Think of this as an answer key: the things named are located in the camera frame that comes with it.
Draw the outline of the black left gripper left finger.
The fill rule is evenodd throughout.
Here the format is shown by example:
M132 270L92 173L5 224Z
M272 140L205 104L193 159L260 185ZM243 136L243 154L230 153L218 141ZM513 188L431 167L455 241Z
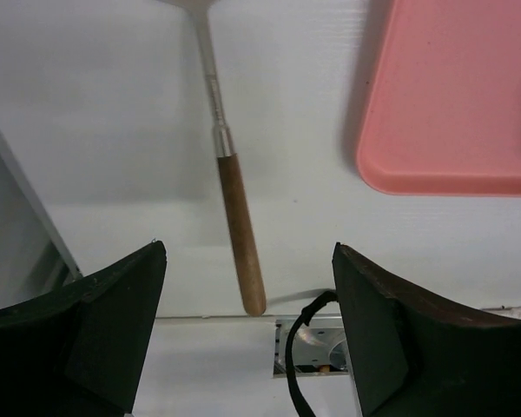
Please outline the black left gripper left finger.
M0 309L0 416L130 416L167 267L154 241Z

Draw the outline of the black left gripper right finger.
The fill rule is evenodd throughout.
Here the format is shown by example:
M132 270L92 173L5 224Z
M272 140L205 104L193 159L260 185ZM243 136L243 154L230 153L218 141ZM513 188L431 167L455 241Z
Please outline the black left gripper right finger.
M521 416L521 320L451 301L337 244L333 275L365 416Z

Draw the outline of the wooden handled metal spatula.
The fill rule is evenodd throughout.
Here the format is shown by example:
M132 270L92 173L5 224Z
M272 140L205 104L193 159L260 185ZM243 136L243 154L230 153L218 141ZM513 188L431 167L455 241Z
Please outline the wooden handled metal spatula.
M260 317L266 311L267 297L239 157L227 122L217 74L208 19L213 2L171 1L170 4L185 10L195 27L213 118L214 150L242 306L246 314Z

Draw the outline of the pink plastic tray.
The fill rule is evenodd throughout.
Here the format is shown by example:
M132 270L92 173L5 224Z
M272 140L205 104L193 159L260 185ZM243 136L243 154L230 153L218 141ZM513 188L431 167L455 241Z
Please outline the pink plastic tray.
M521 1L393 1L356 165L395 195L521 196Z

